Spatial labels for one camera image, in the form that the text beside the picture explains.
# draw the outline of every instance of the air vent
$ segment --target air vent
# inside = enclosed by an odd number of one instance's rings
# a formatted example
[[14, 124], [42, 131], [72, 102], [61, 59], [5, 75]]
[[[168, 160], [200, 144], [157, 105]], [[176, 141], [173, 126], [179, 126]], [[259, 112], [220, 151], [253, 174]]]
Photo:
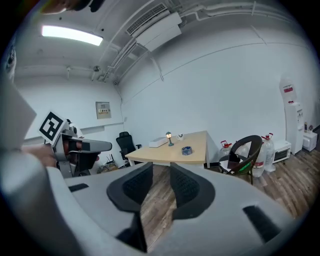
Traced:
[[151, 10], [147, 11], [144, 15], [138, 18], [126, 31], [131, 36], [138, 28], [140, 28], [143, 24], [150, 21], [153, 17], [157, 16], [158, 14], [168, 10], [168, 8], [163, 4], [160, 3]]

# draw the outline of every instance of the black office chair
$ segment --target black office chair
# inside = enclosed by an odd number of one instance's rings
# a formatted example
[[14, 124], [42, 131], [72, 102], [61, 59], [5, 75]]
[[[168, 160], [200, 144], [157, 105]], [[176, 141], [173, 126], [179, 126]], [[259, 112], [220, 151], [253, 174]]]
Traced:
[[[127, 131], [120, 132], [119, 137], [116, 138], [116, 142], [119, 144], [119, 147], [121, 148], [120, 153], [121, 153], [122, 159], [128, 160], [128, 158], [126, 158], [125, 155], [136, 150], [134, 143], [132, 141], [132, 136]], [[141, 144], [137, 144], [136, 146], [138, 149], [142, 147]]]

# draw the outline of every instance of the white box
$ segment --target white box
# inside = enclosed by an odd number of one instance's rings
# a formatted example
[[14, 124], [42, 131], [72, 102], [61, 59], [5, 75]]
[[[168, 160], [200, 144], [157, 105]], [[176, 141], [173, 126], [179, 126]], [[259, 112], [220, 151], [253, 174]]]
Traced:
[[167, 142], [168, 142], [167, 137], [156, 138], [156, 139], [151, 140], [149, 142], [149, 147], [150, 148], [158, 148], [158, 147], [162, 146], [163, 144], [166, 144]]
[[283, 161], [290, 157], [291, 143], [286, 140], [274, 141], [273, 163]]
[[303, 148], [311, 151], [317, 146], [318, 134], [310, 131], [303, 133]]

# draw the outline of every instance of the person's hand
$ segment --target person's hand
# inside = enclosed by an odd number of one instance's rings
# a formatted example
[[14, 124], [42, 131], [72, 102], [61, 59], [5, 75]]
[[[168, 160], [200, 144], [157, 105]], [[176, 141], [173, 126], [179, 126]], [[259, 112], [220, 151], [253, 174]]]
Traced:
[[[82, 143], [77, 141], [76, 143], [77, 149], [82, 149]], [[39, 144], [39, 145], [29, 145], [29, 146], [22, 146], [22, 152], [32, 154], [36, 158], [38, 158], [41, 163], [45, 167], [56, 167], [57, 160], [55, 159], [54, 151], [50, 144]], [[63, 150], [65, 155], [69, 156], [69, 141], [65, 140], [63, 142]]]

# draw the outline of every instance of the air conditioner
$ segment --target air conditioner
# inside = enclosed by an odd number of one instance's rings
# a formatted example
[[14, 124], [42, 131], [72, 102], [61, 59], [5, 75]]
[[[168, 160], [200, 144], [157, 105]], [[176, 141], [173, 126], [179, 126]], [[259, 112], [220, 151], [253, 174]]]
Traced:
[[138, 18], [126, 31], [135, 37], [138, 44], [152, 52], [181, 34], [178, 26], [181, 22], [177, 12], [170, 13], [161, 3]]

